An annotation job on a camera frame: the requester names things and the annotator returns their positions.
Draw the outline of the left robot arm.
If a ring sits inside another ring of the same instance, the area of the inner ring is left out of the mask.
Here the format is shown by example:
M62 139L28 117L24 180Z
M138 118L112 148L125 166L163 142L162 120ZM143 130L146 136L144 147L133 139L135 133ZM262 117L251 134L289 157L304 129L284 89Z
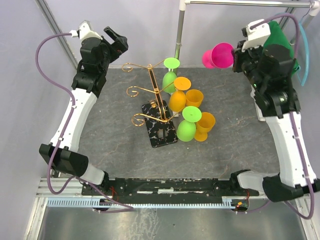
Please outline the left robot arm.
M49 170L89 182L99 195L106 195L110 191L109 176L105 171L94 167L87 156L78 152L80 137L89 113L106 83L109 65L129 48L125 36L116 33L109 26L103 31L113 40L112 43L93 31L87 21L84 21L78 30L68 33L81 41L81 60L71 88L48 79L48 82L66 91L70 99L56 133L48 144L43 143L39 147L39 153Z

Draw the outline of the green wine glass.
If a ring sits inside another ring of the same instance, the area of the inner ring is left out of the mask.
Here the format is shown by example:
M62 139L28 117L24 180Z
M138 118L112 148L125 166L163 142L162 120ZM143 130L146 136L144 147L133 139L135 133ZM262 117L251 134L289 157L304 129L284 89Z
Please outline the green wine glass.
M196 123L202 118L202 112L196 106L186 106L182 111L182 117L176 134L179 140L189 142L196 134Z
M177 78L177 74L173 70L180 66L180 61L175 57L168 57L164 60L163 64L168 69L168 72L163 76L162 90L168 94L172 94L176 91L173 82Z

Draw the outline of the orange wine glass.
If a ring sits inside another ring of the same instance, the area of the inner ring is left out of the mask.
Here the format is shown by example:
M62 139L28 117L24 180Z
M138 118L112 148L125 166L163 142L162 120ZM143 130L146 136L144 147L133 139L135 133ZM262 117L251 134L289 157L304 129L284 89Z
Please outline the orange wine glass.
M198 142L204 142L208 138L208 133L216 124L216 118L209 112L203 112L201 119L196 122L196 132L194 139Z
M199 107L203 100L204 94L198 89L190 89L186 92L186 106Z
M191 81L184 76L179 76L173 81L173 86L176 91L171 95L168 104L168 107L173 112L180 112L183 110L187 101L185 91L189 90L191 85Z

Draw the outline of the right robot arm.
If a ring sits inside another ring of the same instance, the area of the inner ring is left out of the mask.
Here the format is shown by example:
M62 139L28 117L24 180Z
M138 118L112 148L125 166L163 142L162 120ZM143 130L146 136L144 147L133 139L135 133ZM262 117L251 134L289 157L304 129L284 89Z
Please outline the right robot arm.
M244 170L229 182L236 196L247 189L263 192L272 202L290 201L318 192L320 180L310 164L302 134L301 106L292 85L296 59L280 44L232 50L235 73L243 73L253 89L253 99L267 123L276 147L279 173Z

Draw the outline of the pink plastic cup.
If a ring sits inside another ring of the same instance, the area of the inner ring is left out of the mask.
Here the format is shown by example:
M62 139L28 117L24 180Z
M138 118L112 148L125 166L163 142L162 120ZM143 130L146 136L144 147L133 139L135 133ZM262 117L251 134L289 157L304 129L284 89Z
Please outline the pink plastic cup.
M234 63L232 55L233 46L227 42L221 42L214 48L207 50L202 55L202 64L205 68L225 69L229 68Z

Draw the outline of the orange wine glass front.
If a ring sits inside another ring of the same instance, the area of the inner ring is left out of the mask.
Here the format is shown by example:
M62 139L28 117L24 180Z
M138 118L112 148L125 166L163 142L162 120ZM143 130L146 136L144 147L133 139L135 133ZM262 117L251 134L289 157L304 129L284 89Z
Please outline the orange wine glass front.
M208 138L208 133L216 124L216 118L209 112L203 112L201 119L196 122L196 132L194 139L198 142L204 142Z

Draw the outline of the green wine glass front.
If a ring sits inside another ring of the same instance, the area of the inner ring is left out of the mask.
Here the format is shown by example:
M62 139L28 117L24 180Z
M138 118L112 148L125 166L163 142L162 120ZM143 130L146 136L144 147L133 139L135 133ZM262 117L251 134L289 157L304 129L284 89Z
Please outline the green wine glass front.
M189 142L196 134L196 123L202 118L202 112L196 106L186 106L182 111L182 117L176 134L179 140Z

